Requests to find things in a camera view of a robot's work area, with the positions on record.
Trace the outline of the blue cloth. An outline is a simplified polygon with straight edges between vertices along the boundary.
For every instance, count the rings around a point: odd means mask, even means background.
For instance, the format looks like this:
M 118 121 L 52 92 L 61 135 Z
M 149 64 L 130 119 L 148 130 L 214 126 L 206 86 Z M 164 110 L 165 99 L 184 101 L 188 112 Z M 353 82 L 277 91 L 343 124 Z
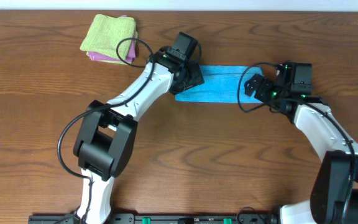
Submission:
M 237 103 L 238 83 L 246 66 L 201 65 L 204 83 L 175 96 L 192 103 Z

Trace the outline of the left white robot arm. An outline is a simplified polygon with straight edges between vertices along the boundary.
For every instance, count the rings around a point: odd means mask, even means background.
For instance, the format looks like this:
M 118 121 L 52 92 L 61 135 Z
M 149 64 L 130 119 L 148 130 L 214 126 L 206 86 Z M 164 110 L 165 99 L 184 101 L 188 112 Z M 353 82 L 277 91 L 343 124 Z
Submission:
M 74 223 L 104 223 L 109 218 L 112 187 L 131 158 L 142 115 L 162 95 L 204 82 L 198 61 L 192 59 L 199 47 L 195 38 L 179 33 L 173 45 L 149 57 L 140 76 L 119 96 L 89 104 L 73 147 L 85 177 Z

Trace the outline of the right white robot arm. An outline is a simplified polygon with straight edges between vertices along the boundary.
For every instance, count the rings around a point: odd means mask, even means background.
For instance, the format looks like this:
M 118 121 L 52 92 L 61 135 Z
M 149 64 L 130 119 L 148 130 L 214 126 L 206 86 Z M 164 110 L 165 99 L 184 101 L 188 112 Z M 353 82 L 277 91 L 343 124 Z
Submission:
M 274 81 L 260 74 L 240 79 L 238 93 L 253 96 L 272 113 L 285 115 L 309 140 L 321 160 L 304 202 L 276 208 L 264 223 L 358 223 L 358 143 L 334 118 L 328 103 L 312 94 L 312 65 L 272 64 Z

